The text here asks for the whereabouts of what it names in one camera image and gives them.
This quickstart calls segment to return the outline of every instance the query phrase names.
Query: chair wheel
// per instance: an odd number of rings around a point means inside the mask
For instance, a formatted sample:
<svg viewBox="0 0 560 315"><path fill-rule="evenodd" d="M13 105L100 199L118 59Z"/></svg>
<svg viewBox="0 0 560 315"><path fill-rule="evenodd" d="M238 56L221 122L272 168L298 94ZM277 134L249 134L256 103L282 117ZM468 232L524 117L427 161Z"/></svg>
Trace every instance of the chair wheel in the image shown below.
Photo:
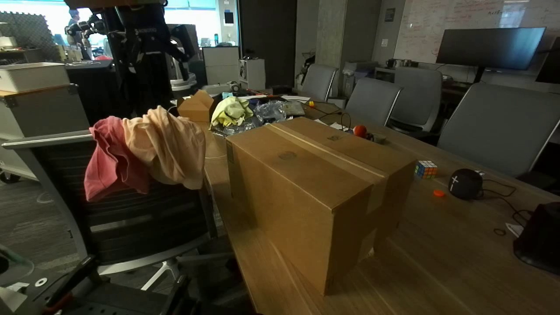
<svg viewBox="0 0 560 315"><path fill-rule="evenodd" d="M0 180L6 183L14 183L14 182L20 182L20 176L7 173L0 168Z"/></svg>

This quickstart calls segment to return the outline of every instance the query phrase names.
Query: towel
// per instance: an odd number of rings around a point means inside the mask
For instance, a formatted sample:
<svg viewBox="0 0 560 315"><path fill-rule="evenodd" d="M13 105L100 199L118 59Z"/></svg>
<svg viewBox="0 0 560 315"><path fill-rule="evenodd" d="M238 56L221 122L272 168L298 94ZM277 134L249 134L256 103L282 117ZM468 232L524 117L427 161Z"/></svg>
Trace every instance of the towel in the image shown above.
<svg viewBox="0 0 560 315"><path fill-rule="evenodd" d="M205 133L188 117L163 106L137 119L123 119L126 147L144 161L161 183L200 189L205 173Z"/></svg>
<svg viewBox="0 0 560 315"><path fill-rule="evenodd" d="M112 115L102 119L90 127L90 133L97 147L84 175L86 199L95 201L125 189L147 194L149 168L126 147L121 119Z"/></svg>

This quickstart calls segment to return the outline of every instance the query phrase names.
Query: cardboard box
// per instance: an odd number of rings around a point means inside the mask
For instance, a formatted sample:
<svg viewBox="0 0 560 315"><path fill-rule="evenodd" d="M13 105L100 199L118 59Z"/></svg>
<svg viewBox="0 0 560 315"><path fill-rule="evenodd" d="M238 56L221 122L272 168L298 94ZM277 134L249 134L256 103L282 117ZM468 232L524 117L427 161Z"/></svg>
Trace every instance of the cardboard box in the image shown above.
<svg viewBox="0 0 560 315"><path fill-rule="evenodd" d="M415 161L310 119L228 138L231 194L322 294L403 215Z"/></svg>
<svg viewBox="0 0 560 315"><path fill-rule="evenodd" d="M209 124L212 115L212 103L214 99L209 92L198 91L191 98L184 99L177 110L182 117L189 117L195 122Z"/></svg>
<svg viewBox="0 0 560 315"><path fill-rule="evenodd" d="M63 63L21 63L0 66L0 91L25 92L69 85Z"/></svg>

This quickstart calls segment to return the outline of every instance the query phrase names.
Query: wooden table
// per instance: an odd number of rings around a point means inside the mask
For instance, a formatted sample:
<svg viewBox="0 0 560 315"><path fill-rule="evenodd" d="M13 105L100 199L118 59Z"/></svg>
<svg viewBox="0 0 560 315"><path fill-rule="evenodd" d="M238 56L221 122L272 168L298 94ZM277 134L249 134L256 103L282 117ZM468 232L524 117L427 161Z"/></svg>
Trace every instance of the wooden table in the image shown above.
<svg viewBox="0 0 560 315"><path fill-rule="evenodd" d="M321 295L259 227L247 224L244 206L230 197L224 138L209 134L207 176L259 313L560 313L560 276L518 260L515 238L497 232L513 222L513 210L503 199L433 196L436 187L447 189L454 169L478 168L475 162L387 127L370 126L370 131L385 145L434 161L441 175L413 182L399 231L347 274L333 295ZM508 199L518 210L559 199L480 169L517 187Z"/></svg>

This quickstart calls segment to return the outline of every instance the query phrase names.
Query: chair backrest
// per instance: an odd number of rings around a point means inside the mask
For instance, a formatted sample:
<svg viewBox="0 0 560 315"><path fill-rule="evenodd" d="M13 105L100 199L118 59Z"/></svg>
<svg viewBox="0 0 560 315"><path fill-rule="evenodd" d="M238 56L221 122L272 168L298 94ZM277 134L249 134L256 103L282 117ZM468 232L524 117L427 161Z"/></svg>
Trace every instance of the chair backrest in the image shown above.
<svg viewBox="0 0 560 315"><path fill-rule="evenodd" d="M305 75L300 94L310 96L315 101L326 101L333 89L336 68L312 64Z"/></svg>
<svg viewBox="0 0 560 315"><path fill-rule="evenodd" d="M88 131L34 136L6 143L28 162L56 201L81 255L102 267L133 269L209 239L212 213L200 190L151 182L149 194L119 190L88 203L84 171L95 150Z"/></svg>
<svg viewBox="0 0 560 315"><path fill-rule="evenodd" d="M357 78L347 103L347 112L354 122L385 126L401 89L385 80L370 77Z"/></svg>
<svg viewBox="0 0 560 315"><path fill-rule="evenodd" d="M560 94L475 84L445 124L440 147L508 175L532 169L560 120Z"/></svg>
<svg viewBox="0 0 560 315"><path fill-rule="evenodd" d="M391 119L422 131L433 131L441 103L441 73L429 68L403 66L396 84L403 89Z"/></svg>

